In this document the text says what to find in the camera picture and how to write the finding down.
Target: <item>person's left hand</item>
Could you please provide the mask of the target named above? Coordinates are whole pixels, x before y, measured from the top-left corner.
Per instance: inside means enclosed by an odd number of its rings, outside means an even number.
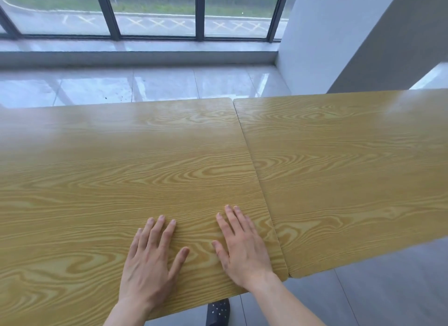
[[[168,249],[176,220],[166,227],[158,245],[164,222],[161,215],[154,225],[151,217],[143,230],[138,229],[121,277],[118,302],[139,306],[146,315],[168,297],[189,253],[188,247],[182,248],[168,271]]]

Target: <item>curb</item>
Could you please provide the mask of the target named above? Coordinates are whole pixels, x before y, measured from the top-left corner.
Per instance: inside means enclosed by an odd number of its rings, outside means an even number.
[[[7,0],[1,0],[6,5],[17,8],[22,11],[36,12],[36,13],[57,13],[57,14],[97,14],[103,15],[101,11],[77,11],[77,10],[35,10],[32,8],[21,7],[9,3]],[[135,13],[135,12],[114,12],[116,16],[128,16],[128,17],[154,17],[154,18],[182,18],[182,19],[194,19],[192,14],[163,14],[163,13]],[[271,18],[259,18],[259,17],[230,17],[230,16],[205,16],[205,19],[227,19],[227,20],[258,20],[258,21],[271,21]]]

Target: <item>black clog with holes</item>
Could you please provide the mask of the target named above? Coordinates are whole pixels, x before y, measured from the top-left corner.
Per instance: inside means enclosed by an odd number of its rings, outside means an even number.
[[[206,326],[227,326],[230,317],[230,302],[228,299],[208,304]]]

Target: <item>road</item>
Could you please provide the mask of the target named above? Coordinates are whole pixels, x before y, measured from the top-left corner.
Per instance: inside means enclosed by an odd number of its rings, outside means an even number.
[[[76,11],[34,11],[0,4],[24,34],[100,34],[109,35],[103,14]],[[194,16],[157,14],[116,14],[121,34],[194,36]],[[287,20],[281,20],[276,38],[283,36]],[[243,17],[206,17],[205,35],[209,37],[266,37],[270,19]]]

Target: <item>tiled floor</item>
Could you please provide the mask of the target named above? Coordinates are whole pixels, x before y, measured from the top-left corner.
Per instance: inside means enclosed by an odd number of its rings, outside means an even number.
[[[0,72],[6,108],[289,94],[272,65]]]
[[[448,87],[448,63],[414,87]],[[0,72],[5,108],[289,94],[274,66]],[[448,237],[285,285],[328,326],[446,326],[447,273]],[[230,304],[230,326],[267,325],[249,293]],[[202,326],[206,311],[199,306],[146,325]]]

